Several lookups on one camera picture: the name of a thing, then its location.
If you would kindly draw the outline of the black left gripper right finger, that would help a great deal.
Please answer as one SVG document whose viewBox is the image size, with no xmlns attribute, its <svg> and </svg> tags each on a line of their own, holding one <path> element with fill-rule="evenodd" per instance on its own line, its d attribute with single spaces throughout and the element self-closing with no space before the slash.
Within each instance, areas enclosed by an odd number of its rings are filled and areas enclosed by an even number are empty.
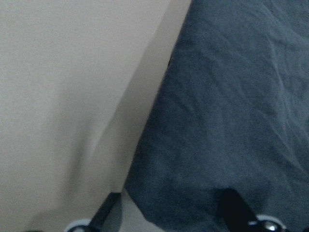
<svg viewBox="0 0 309 232">
<path fill-rule="evenodd" d="M 230 232 L 257 231 L 256 214 L 235 189 L 224 189 L 220 199 L 220 210 Z"/>
</svg>

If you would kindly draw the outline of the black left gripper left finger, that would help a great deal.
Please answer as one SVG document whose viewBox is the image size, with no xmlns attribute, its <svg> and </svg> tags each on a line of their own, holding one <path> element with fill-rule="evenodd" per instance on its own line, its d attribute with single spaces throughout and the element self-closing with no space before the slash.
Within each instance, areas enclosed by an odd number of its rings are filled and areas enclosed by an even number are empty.
<svg viewBox="0 0 309 232">
<path fill-rule="evenodd" d="M 99 232 L 103 228 L 104 222 L 111 212 L 114 205 L 121 199 L 121 193 L 111 192 L 99 207 L 97 212 L 89 222 L 89 228 L 92 232 Z"/>
</svg>

